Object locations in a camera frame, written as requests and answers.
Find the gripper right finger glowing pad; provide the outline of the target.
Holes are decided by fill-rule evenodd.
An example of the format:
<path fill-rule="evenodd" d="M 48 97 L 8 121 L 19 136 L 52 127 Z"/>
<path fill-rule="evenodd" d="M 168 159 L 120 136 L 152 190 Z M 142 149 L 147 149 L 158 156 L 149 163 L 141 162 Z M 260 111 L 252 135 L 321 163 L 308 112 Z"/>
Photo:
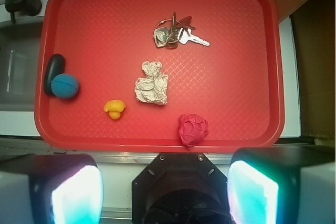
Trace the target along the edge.
<path fill-rule="evenodd" d="M 335 223 L 335 149 L 240 148 L 227 197 L 235 223 Z"/>

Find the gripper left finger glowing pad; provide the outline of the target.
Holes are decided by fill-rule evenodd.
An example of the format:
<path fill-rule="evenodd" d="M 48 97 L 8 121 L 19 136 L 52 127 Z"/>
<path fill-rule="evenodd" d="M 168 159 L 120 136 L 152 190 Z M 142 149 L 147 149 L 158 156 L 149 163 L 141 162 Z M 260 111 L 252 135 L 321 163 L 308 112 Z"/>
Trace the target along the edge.
<path fill-rule="evenodd" d="M 99 223 L 102 205 L 88 154 L 1 155 L 1 223 Z"/>

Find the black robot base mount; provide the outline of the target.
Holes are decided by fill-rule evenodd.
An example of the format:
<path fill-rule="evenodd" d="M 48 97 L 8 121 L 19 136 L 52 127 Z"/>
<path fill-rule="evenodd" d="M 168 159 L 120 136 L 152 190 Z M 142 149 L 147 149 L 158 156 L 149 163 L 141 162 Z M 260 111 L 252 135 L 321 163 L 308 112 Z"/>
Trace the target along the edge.
<path fill-rule="evenodd" d="M 201 153 L 159 153 L 132 181 L 133 223 L 233 223 L 227 176 Z"/>

